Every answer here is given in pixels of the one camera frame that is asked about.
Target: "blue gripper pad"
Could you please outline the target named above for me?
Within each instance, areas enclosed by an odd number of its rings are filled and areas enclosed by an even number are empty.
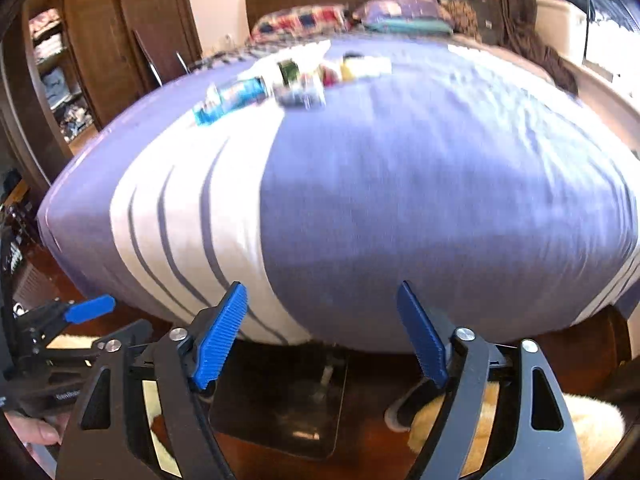
[[[398,289],[397,303],[400,319],[414,347],[422,373],[437,387],[444,388],[449,379],[446,348],[406,282]]]
[[[65,312],[65,321],[73,324],[81,324],[113,312],[116,300],[105,294],[89,301],[84,301],[69,307]]]
[[[199,389],[204,390],[218,378],[246,315],[247,302],[246,287],[234,283],[218,305],[216,319],[194,349],[196,367],[191,379]]]

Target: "metal screw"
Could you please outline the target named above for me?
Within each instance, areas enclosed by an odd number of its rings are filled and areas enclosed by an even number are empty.
[[[169,339],[171,341],[182,341],[187,337],[187,329],[186,328],[174,328],[169,332]]]
[[[118,341],[117,339],[112,339],[111,341],[107,342],[104,348],[107,352],[117,352],[118,350],[120,350],[121,346],[122,343],[120,341]]]
[[[462,341],[473,341],[476,338],[474,331],[464,326],[456,330],[456,336],[458,336],[458,339],[462,339]]]
[[[538,344],[531,339],[524,339],[522,341],[522,347],[525,352],[529,352],[530,354],[535,354],[538,351]]]

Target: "bed sheet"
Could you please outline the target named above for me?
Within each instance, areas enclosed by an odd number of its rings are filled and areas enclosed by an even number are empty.
[[[640,163],[588,108],[487,52],[341,36],[391,76],[273,100],[198,127],[211,82],[185,76],[111,123],[38,220],[88,296],[175,320],[245,283],[241,336],[410,351],[401,280],[489,340],[563,328],[638,280]]]

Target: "black mat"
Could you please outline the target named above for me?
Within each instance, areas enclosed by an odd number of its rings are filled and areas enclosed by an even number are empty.
[[[316,460],[334,452],[347,373],[343,352],[236,340],[216,385],[212,428]]]

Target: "curtain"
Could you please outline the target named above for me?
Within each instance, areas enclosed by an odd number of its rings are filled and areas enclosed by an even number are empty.
[[[556,84],[577,94],[574,76],[562,65],[558,52],[535,32],[536,0],[488,0],[500,46],[544,68]]]

